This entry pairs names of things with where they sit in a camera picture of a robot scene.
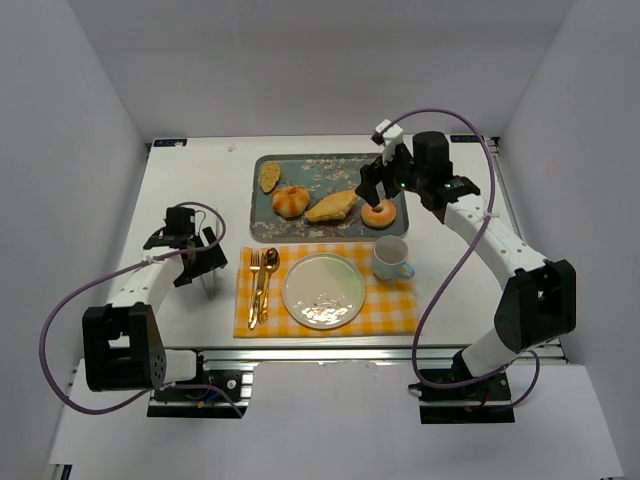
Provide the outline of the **glazed ring donut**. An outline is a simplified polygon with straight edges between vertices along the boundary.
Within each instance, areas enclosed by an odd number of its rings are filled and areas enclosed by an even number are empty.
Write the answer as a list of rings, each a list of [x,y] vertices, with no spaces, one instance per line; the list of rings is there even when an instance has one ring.
[[[361,219],[370,228],[385,229],[395,218],[396,207],[391,200],[382,200],[376,207],[364,204],[361,209]]]

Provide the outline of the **golden croissant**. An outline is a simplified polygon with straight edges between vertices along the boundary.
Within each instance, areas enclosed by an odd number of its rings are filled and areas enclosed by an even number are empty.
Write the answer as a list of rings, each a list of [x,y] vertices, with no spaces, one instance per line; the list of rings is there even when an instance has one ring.
[[[336,192],[323,198],[304,215],[312,223],[344,220],[357,201],[354,190]]]

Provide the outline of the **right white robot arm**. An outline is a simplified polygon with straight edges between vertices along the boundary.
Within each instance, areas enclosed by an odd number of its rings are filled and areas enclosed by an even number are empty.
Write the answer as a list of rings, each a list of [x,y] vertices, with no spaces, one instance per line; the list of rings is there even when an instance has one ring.
[[[537,252],[493,214],[493,201],[479,187],[454,173],[449,141],[441,132],[414,136],[405,145],[400,128],[372,136],[383,151],[361,168],[359,197],[371,207],[402,191],[419,196],[422,206],[468,245],[489,268],[502,289],[494,325],[479,340],[459,351],[444,382],[426,377],[432,389],[463,389],[499,374],[519,354],[576,328],[576,271],[566,260],[552,261]]]

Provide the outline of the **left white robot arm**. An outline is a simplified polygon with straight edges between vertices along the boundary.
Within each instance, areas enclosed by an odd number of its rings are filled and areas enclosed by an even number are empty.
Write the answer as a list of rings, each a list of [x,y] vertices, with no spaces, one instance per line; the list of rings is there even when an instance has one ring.
[[[196,210],[166,209],[165,223],[143,245],[143,265],[106,305],[82,318],[85,372],[94,392],[157,390],[197,378],[198,354],[167,350],[156,321],[167,293],[227,265],[210,227],[197,230]]]

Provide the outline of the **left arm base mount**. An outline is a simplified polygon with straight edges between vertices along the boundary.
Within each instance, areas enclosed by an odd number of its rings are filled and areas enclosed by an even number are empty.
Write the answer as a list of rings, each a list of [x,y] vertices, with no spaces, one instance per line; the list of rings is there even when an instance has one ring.
[[[247,410],[255,362],[233,359],[224,351],[197,352],[196,376],[150,396],[149,418],[239,419]]]

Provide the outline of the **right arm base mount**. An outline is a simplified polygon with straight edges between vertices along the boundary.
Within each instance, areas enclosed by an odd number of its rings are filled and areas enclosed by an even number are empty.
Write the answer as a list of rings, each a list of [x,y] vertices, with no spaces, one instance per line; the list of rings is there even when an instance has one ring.
[[[410,384],[408,391],[418,398],[423,425],[515,422],[511,390],[505,373],[456,389],[434,389],[418,382]]]

